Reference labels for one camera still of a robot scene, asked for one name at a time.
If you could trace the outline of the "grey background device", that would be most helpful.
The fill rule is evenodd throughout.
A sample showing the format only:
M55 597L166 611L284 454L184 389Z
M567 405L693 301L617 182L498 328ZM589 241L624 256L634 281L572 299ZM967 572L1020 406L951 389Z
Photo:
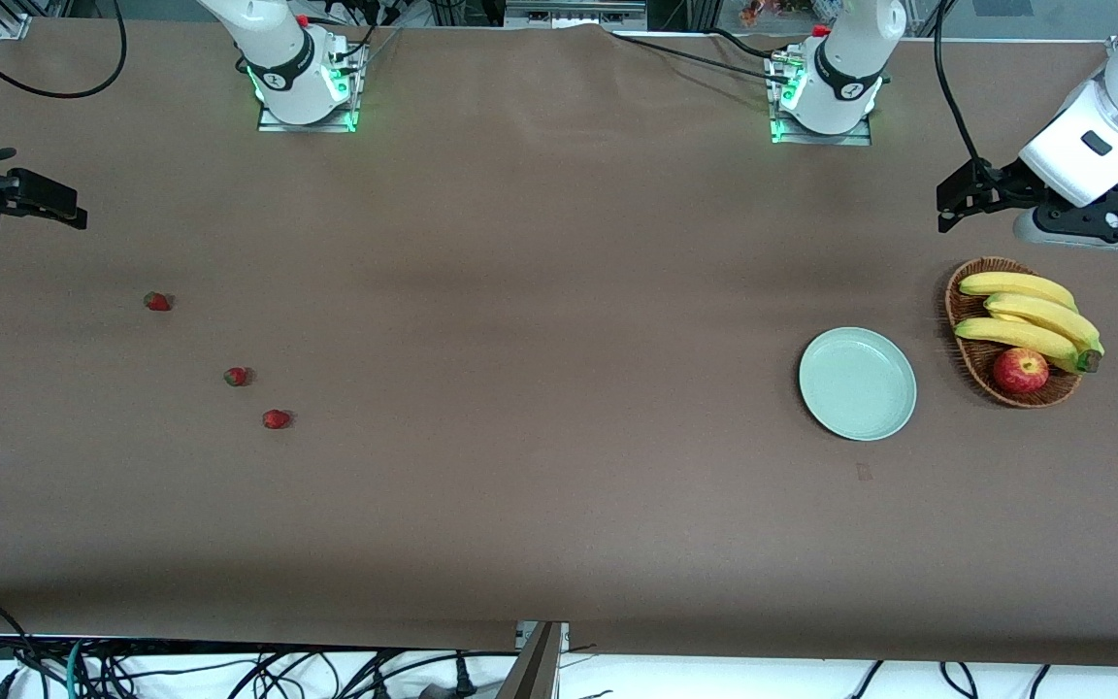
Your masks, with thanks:
M505 0L506 28L600 25L612 31L647 31L646 0Z

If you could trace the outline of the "pale green plate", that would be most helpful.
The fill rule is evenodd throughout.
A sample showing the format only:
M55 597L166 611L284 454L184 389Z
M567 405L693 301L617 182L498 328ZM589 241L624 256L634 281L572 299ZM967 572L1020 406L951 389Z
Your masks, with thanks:
M917 408L912 363L887 337L861 327L812 338L800 357L798 387L813 419L847 441L892 437Z

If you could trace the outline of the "brown table cover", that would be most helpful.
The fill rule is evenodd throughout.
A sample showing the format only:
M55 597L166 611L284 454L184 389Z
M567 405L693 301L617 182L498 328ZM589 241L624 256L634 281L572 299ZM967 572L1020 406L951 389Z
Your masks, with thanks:
M0 229L28 631L510 648L558 618L601 653L1118 664L1118 251L937 233L964 154L926 44L872 147L822 148L774 145L750 77L593 26L402 31L351 134L258 132L220 25L127 34L97 96L0 81L0 148L89 212ZM937 292L982 256L1099 328L1068 402L953 361ZM805 407L836 327L912 363L892 437Z

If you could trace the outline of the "brown wicker basket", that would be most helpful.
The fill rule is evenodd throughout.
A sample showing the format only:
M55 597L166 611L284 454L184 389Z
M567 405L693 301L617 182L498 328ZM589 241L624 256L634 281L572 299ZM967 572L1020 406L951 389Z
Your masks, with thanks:
M946 344L949 346L949 355L957 363L959 371L966 377L966 381L979 389L989 402L997 402L1002 406L1013 409L1043 409L1068 402L1082 382L1081 376L1053 367L1046 384L1036 393L1002 393L994 381L994 363L997 362L999 355L1008 350L1008 346L964 340L964 338L954 336L951 332L954 325L963 319L986 315L980 297L963 295L959 291L959 283L963 278L976 273L1033 275L1036 271L1012 258L982 256L954 266L942 280L937 292L937 309L940 310L940 317L942 322L948 325L948 330L942 331L941 336L945 337Z

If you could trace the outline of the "yellow banana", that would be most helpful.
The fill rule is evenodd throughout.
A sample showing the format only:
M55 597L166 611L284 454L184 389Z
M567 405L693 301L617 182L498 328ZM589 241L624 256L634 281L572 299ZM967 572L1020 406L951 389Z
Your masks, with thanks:
M1053 304L1065 306L1074 313L1078 311L1076 300L1068 289L1038 275L1007 273L1007 271L975 273L961 278L957 289L963 295L976 297L989 297L997 295L997 293L1042 297L1042 300L1053 302Z
M982 301L991 314L1021 317L1043 330L1050 330L1073 341L1078 350L1105 353L1099 328L1086 317L1057 302L1020 293L999 292Z
M1097 374L1101 355L1081 350L1065 336L1025 322L1003 321L994 317L972 317L953 325L954 336L968 341L1008 344L1046 357L1060 370L1071 375Z

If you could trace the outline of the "red apple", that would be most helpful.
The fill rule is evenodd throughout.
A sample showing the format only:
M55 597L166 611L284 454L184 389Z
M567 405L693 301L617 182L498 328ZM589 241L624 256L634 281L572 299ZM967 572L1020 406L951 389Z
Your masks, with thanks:
M1050 381L1050 362L1032 349L1011 347L991 366L991 381L1008 395L1038 393Z

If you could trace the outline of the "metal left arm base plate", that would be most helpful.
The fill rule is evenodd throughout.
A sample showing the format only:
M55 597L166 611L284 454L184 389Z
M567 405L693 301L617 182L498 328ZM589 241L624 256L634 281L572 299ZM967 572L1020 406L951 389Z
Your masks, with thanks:
M870 147L872 134L869 115L858 120L855 127L839 134L824 134L803 125L788 110L805 84L800 45L771 51L762 59L765 75L781 77L781 83L768 81L769 116L774 145Z

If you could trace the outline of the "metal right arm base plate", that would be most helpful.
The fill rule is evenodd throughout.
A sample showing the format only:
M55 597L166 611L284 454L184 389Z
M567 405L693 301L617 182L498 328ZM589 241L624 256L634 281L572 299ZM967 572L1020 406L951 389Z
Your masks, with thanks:
M306 70L286 81L280 72L248 65L260 101L262 132L353 133L358 129L367 48L329 37Z

